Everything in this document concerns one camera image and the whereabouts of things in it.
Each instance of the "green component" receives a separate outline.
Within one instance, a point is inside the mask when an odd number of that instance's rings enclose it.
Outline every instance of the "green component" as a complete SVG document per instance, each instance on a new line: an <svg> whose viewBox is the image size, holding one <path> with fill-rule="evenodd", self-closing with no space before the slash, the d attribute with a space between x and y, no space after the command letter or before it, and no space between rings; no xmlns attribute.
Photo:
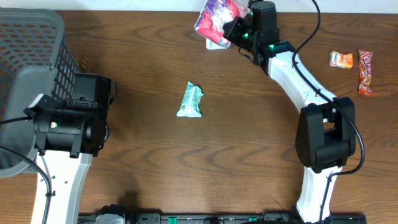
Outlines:
<svg viewBox="0 0 398 224"><path fill-rule="evenodd" d="M177 224L177 218L169 218L169 224Z"/></svg>

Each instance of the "red wrapper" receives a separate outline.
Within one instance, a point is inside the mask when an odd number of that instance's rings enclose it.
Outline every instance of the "red wrapper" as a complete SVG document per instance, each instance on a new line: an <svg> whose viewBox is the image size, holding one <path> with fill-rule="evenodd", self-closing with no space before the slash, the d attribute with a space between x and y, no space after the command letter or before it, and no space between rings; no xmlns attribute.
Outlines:
<svg viewBox="0 0 398 224"><path fill-rule="evenodd" d="M361 73L359 74L358 93L365 96L374 96L371 78L371 60L373 53L365 50L358 50L358 53L359 67L361 69Z"/></svg>

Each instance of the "snack package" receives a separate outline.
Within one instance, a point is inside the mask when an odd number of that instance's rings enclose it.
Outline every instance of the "snack package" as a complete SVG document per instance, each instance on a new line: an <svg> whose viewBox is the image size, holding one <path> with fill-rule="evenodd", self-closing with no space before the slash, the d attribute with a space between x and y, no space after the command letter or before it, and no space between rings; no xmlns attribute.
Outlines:
<svg viewBox="0 0 398 224"><path fill-rule="evenodd" d="M341 54L336 51L330 52L329 65L338 68L352 68L353 54Z"/></svg>
<svg viewBox="0 0 398 224"><path fill-rule="evenodd" d="M248 9L235 0L207 0L194 29L214 43L228 48L231 42L223 37L223 25L247 13Z"/></svg>
<svg viewBox="0 0 398 224"><path fill-rule="evenodd" d="M373 53L365 50L358 50L359 67L359 90L358 93L365 96L374 96L371 78L371 59Z"/></svg>
<svg viewBox="0 0 398 224"><path fill-rule="evenodd" d="M185 90L184 97L182 98L180 110L177 116L186 116L189 118L200 118L201 113L199 109L200 98L203 96L199 86L188 82L187 89Z"/></svg>

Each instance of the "cable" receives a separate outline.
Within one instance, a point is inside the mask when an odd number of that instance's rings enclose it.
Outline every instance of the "cable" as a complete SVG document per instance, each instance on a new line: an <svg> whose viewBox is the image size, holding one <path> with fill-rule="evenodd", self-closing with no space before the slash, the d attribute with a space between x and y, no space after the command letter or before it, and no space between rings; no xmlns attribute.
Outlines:
<svg viewBox="0 0 398 224"><path fill-rule="evenodd" d="M5 121L0 121L0 125L8 124L8 123L16 122L16 121L28 121L28 120L31 120L31 119L32 118L30 118L30 117L12 118L12 119L8 119L8 120L5 120Z"/></svg>
<svg viewBox="0 0 398 224"><path fill-rule="evenodd" d="M320 97L322 97L323 99L325 99L334 109L337 110L337 112L339 112L342 117L344 117L347 122L349 123L349 125L351 125L354 129L355 135L358 138L359 141L359 146L361 148L361 159L359 161L359 164L352 170L349 171L344 171L344 172L337 172L337 173L332 173L330 174L327 178L328 178L328 182L326 184L326 189L325 189L325 193L323 195L323 200L322 200L322 204L321 204L321 210L320 210L320 216L319 216L319 224L322 223L322 213L323 213L323 207L325 206L325 202L326 202L326 197L328 195L328 190L329 190L329 186L330 186L330 182L331 182L331 178L337 175L348 175L348 174L353 174L357 171L360 170L360 168L362 167L364 161L365 161L365 146L363 143L363 139L361 137L361 134L358 131L358 128L355 126L354 122L351 120L351 118L349 118L349 116L342 110L340 109L340 107L334 103L333 101L331 101L328 97L326 97L324 94L321 93L320 90L318 90L317 88L315 88L315 86L303 75L303 73L300 71L300 69L297 66L297 62L295 61L295 57L297 55L297 52L299 52L299 50L304 47L304 45L310 41L310 39L317 33L320 23L321 23L321 12L319 10L318 4L315 0L312 0L312 2L314 3L315 7L317 8L317 12L318 12L318 24L317 24L317 28L315 28L314 32L311 34L311 36L305 40L298 48L297 50L294 52L293 57L292 57L292 61L293 61L293 66L296 69L296 71L298 72L298 74L301 76L301 78L315 91L316 94L318 94Z"/></svg>
<svg viewBox="0 0 398 224"><path fill-rule="evenodd" d="M0 146L0 150L4 151L4 152L8 152L11 153L15 156L18 156L20 159L22 159L23 161L25 161L27 164L29 164L30 166L32 166L44 179L44 182L47 186L47 194L45 195L47 197L46 201L45 201L45 207L44 207L44 214L43 214L43 221L42 224L46 224L47 223L47 217L49 216L49 208L50 208L50 202L51 202L51 196L52 196L52 189L51 189L51 181L49 179L49 177L47 177L47 175L45 174L45 172L31 159L29 159L28 157L10 150L6 147L2 147Z"/></svg>

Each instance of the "orange wrapper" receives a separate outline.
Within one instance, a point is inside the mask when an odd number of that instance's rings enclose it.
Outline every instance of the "orange wrapper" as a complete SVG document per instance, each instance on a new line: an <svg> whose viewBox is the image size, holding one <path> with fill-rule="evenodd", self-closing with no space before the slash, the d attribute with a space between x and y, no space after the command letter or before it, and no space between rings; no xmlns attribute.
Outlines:
<svg viewBox="0 0 398 224"><path fill-rule="evenodd" d="M338 68L352 68L353 67L353 54L341 54L337 51L330 52L329 65Z"/></svg>
<svg viewBox="0 0 398 224"><path fill-rule="evenodd" d="M374 96L371 78L371 59L373 53L365 50L358 50L358 53L359 67L361 69L358 93L365 96Z"/></svg>

